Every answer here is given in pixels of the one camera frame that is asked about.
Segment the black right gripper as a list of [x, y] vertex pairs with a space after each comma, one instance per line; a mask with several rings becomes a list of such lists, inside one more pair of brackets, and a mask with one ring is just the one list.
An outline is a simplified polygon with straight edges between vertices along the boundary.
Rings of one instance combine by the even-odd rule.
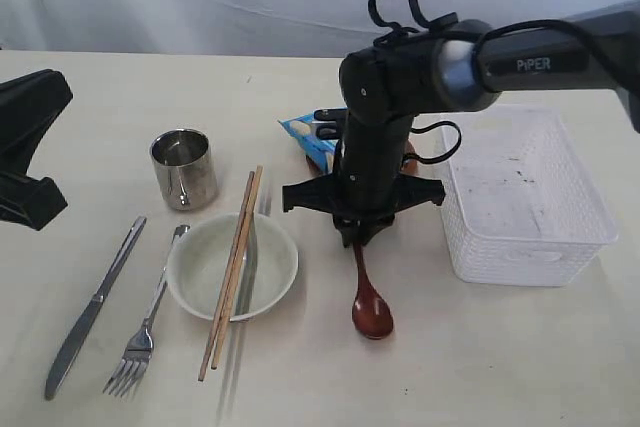
[[426, 202], [440, 206], [445, 199], [441, 181], [401, 172], [412, 123], [404, 116], [366, 125], [348, 116], [332, 172], [284, 186], [283, 210], [301, 207], [334, 215], [333, 225], [348, 248], [367, 245], [393, 225], [397, 212]]

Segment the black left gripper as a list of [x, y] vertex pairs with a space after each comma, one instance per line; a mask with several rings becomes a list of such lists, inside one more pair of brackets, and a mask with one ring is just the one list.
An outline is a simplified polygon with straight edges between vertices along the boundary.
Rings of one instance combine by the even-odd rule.
[[25, 174], [45, 133], [72, 99], [64, 75], [52, 69], [1, 83], [3, 222], [40, 231], [67, 207], [51, 178], [37, 180]]

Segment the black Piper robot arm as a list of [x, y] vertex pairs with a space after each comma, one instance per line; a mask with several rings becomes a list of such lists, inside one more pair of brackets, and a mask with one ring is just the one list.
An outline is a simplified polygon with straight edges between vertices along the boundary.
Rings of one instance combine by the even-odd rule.
[[478, 112], [505, 91], [609, 89], [639, 120], [639, 5], [491, 28], [448, 14], [388, 33], [339, 68], [345, 107], [317, 111], [338, 140], [329, 174], [282, 189], [285, 210], [328, 213], [345, 244], [366, 243], [396, 213], [441, 204], [443, 185], [405, 175], [421, 114]]

